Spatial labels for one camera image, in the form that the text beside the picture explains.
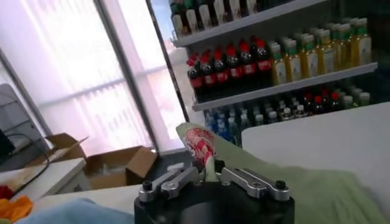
blue cloth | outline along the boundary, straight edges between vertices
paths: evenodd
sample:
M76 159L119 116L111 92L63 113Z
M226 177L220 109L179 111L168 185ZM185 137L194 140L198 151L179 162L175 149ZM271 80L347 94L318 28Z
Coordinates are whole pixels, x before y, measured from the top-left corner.
M35 212L17 224L134 224L134 216L97 205L89 199L76 199L51 209Z

orange cloth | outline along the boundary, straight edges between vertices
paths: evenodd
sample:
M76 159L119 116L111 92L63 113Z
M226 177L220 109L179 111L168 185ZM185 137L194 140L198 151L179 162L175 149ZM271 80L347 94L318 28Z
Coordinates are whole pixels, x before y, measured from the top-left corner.
M14 223L29 215L32 206L32 202L26 196L22 196L13 202L0 199L0 219L8 219Z

black knob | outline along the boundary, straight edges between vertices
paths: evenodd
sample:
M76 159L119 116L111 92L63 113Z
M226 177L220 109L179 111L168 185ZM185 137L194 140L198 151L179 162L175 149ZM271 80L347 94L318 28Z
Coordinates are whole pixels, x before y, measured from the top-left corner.
M275 183L275 187L279 190L284 190L284 189L286 189L286 182L284 182L282 180L277 180Z
M151 190L152 190L152 186L153 186L153 184L152 184L151 181L144 181L144 182L142 183L142 189L143 189L144 191L151 191Z

metal clamp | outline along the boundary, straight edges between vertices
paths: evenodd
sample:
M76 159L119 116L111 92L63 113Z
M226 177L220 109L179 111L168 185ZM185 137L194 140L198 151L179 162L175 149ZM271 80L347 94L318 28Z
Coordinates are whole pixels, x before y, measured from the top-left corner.
M195 167L190 167L180 175L165 182L161 186L161 190L168 193L168 199L176 198L179 196L180 190L186 186L189 182L198 181L199 174Z
M143 186L138 192L138 198L142 202L154 201L157 195L160 193L161 185L164 182L170 181L171 179L177 177L179 174L181 174L181 171L172 170L160 176L159 178L157 178L155 181L151 183L150 187Z
M249 169L224 167L219 179L236 183L254 198L261 198L267 193L277 201L287 201L290 198L284 181L273 182Z

cardboard box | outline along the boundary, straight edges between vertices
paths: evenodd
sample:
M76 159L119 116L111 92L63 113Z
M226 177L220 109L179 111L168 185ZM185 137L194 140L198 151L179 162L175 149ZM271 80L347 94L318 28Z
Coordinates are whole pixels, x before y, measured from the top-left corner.
M87 159L85 173L93 189L140 184L157 159L150 149L138 146L94 155ZM109 174L102 174L107 169Z

